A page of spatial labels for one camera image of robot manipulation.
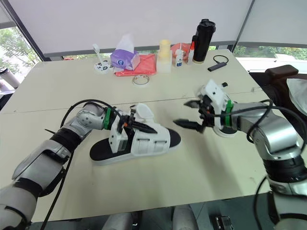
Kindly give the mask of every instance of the white table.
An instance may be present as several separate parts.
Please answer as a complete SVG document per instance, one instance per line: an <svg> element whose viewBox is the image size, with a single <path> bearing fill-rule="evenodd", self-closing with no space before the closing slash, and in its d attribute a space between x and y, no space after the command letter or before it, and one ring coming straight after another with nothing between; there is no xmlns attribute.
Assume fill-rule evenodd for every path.
<svg viewBox="0 0 307 230"><path fill-rule="evenodd" d="M237 93L231 97L242 103L267 98L263 92ZM146 103L157 122L176 130L182 137L179 148L162 156L104 167L93 166L89 150L109 134L106 130L94 130L75 151L50 220L254 194L265 174L254 145L246 141L246 135L242 132L238 132L234 138L221 138L211 128L199 134L176 126L172 121L177 118L200 121L197 110L183 105L186 101L177 99ZM120 104L118 107L128 110L130 105ZM43 140L50 138L51 134L43 129L56 131L65 113L66 109L57 109L0 115L0 187L11 182L11 174L23 158ZM55 192L38 200L34 222L44 219L54 195Z"/></svg>
<svg viewBox="0 0 307 230"><path fill-rule="evenodd" d="M229 58L227 66L209 72L214 55ZM249 76L229 50L210 50L203 64L172 68L170 74L150 77L150 85L138 88L133 77L103 75L94 70L96 58L88 60L38 63L27 75L1 113L69 108L83 99L99 99L110 104L183 99L195 96L209 79L228 83L229 94L250 92L258 84Z"/></svg>

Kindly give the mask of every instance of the bottle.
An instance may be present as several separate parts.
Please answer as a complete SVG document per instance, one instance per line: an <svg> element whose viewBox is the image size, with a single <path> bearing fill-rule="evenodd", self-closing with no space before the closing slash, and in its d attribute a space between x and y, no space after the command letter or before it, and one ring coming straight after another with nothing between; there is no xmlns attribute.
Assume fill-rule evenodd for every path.
<svg viewBox="0 0 307 230"><path fill-rule="evenodd" d="M192 65L194 56L194 42L191 43L189 56L188 56L188 65Z"/></svg>
<svg viewBox="0 0 307 230"><path fill-rule="evenodd" d="M209 21L209 19L202 19L200 24L197 26L196 35L194 35L192 39L195 41L193 57L195 63L200 64L204 62L215 29L215 23Z"/></svg>
<svg viewBox="0 0 307 230"><path fill-rule="evenodd" d="M181 50L181 43L180 43L180 49L176 50L176 61L175 61L175 67L182 66L182 59L183 59L183 51Z"/></svg>
<svg viewBox="0 0 307 230"><path fill-rule="evenodd" d="M157 73L170 73L172 67L172 50L169 40L160 41L160 49L157 55Z"/></svg>

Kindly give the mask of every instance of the white cup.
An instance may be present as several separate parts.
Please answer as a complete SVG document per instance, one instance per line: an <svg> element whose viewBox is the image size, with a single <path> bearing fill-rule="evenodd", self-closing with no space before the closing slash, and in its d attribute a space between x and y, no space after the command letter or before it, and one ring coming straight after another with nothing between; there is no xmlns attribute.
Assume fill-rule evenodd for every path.
<svg viewBox="0 0 307 230"><path fill-rule="evenodd" d="M8 68L0 68L0 78L4 79L15 89L20 85L20 82Z"/></svg>

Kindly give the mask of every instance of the floor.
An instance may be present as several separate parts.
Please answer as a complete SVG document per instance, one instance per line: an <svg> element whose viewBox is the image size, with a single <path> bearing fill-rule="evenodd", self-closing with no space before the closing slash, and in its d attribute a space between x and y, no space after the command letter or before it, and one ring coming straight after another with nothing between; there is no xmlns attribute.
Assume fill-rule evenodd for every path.
<svg viewBox="0 0 307 230"><path fill-rule="evenodd" d="M253 196L191 204L200 230L214 230L209 213L230 216L234 230L258 230L253 212ZM171 207L150 209L142 212L140 230L171 230ZM267 211L266 195L259 196L258 214L263 230L272 230ZM101 230L108 216L83 218L69 221L51 221L45 230ZM41 222L33 223L30 230L39 230Z"/></svg>

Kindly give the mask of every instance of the tissue box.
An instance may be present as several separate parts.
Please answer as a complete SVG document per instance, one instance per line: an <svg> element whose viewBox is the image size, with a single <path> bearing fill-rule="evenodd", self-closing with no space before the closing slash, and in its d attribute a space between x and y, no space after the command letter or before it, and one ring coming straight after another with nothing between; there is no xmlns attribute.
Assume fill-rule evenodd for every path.
<svg viewBox="0 0 307 230"><path fill-rule="evenodd" d="M112 65L120 69L134 70L140 61L140 55L137 51L131 53L127 50L116 49L111 54Z"/></svg>

